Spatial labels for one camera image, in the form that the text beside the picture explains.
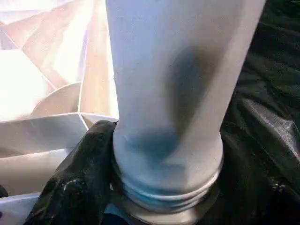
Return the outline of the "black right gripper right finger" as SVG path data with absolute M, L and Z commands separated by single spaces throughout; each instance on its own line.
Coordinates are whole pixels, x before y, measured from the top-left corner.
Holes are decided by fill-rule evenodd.
M 298 225 L 300 194 L 244 133 L 221 133 L 224 164 L 211 225 Z

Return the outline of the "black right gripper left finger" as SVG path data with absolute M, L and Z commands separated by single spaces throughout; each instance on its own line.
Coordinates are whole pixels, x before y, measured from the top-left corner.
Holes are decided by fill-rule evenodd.
M 26 225 L 99 225 L 110 200 L 113 132 L 117 123 L 92 125 L 48 180 Z

